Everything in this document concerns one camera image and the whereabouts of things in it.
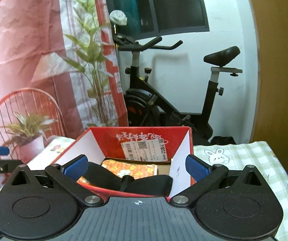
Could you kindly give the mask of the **orange floral cloth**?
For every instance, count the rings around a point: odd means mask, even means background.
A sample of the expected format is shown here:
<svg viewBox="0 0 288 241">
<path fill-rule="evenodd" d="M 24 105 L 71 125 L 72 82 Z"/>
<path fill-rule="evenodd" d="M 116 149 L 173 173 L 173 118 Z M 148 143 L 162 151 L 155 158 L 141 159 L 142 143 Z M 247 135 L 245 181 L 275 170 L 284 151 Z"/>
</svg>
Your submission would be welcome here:
<svg viewBox="0 0 288 241">
<path fill-rule="evenodd" d="M 78 183 L 105 187 L 110 184 L 119 185 L 124 176 L 131 176 L 137 180 L 157 174 L 158 166 L 155 164 L 135 164 L 107 159 L 101 165 L 89 162 L 87 171 L 78 179 Z"/>
</svg>

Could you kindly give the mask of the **dark window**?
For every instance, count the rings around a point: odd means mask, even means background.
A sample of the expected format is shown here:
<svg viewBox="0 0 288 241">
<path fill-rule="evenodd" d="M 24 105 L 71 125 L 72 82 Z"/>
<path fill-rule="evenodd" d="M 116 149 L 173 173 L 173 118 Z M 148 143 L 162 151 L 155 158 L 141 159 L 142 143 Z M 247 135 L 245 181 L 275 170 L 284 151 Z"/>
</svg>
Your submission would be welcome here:
<svg viewBox="0 0 288 241">
<path fill-rule="evenodd" d="M 106 0 L 109 11 L 121 10 L 126 26 L 118 33 L 136 40 L 192 32 L 208 32 L 204 0 Z"/>
</svg>

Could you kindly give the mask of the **red strawberry cardboard box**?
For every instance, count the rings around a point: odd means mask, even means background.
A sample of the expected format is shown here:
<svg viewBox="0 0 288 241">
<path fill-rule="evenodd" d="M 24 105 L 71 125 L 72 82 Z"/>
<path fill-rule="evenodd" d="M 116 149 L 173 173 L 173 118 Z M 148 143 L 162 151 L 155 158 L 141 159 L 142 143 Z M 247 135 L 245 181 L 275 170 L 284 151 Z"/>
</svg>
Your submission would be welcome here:
<svg viewBox="0 0 288 241">
<path fill-rule="evenodd" d="M 90 162 L 105 159 L 124 162 L 166 163 L 173 179 L 170 197 L 191 186 L 185 160 L 193 152 L 189 127 L 91 127 L 77 138 L 53 163 L 63 165 L 80 154 Z"/>
</svg>

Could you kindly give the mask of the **red printed backdrop curtain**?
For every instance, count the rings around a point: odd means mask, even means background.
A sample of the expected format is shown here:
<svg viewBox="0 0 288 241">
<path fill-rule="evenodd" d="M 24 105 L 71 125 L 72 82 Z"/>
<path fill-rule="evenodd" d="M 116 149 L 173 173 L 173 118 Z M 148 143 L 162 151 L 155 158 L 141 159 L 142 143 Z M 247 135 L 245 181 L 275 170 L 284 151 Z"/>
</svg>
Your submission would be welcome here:
<svg viewBox="0 0 288 241">
<path fill-rule="evenodd" d="M 57 137 L 127 126 L 106 0 L 0 0 L 0 146 L 27 163 Z"/>
</svg>

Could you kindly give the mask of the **black sleep mask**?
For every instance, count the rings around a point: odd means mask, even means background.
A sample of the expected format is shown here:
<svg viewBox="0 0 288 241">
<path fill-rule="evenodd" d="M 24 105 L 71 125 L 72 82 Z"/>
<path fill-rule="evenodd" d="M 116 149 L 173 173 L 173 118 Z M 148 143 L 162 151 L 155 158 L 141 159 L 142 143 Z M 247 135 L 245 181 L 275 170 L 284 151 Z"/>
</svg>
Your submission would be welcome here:
<svg viewBox="0 0 288 241">
<path fill-rule="evenodd" d="M 124 193 L 151 196 L 168 196 L 172 189 L 173 179 L 168 175 L 154 175 L 135 179 L 130 175 L 119 177 L 96 163 L 89 162 L 83 178 L 90 185 Z"/>
</svg>

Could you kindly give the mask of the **checkered bunny tablecloth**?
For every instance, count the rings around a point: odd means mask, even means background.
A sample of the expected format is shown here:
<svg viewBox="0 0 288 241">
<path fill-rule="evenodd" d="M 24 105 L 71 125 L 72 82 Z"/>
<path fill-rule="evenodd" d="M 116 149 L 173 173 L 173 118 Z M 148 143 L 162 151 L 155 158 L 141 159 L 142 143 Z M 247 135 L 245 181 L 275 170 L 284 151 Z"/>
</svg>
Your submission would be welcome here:
<svg viewBox="0 0 288 241">
<path fill-rule="evenodd" d="M 229 170 L 193 207 L 165 197 L 100 192 L 81 207 L 46 175 L 19 165 L 0 191 L 0 240 L 274 240 L 283 209 L 253 166 Z"/>
</svg>

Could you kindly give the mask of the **wooden door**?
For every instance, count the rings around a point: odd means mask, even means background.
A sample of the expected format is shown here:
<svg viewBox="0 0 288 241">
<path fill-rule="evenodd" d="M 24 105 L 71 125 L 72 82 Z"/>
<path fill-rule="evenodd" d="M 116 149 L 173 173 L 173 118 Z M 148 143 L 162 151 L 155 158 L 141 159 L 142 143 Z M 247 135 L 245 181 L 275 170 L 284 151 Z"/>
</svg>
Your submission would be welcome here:
<svg viewBox="0 0 288 241">
<path fill-rule="evenodd" d="M 253 141 L 266 141 L 288 172 L 288 0 L 251 0 L 259 85 Z"/>
</svg>

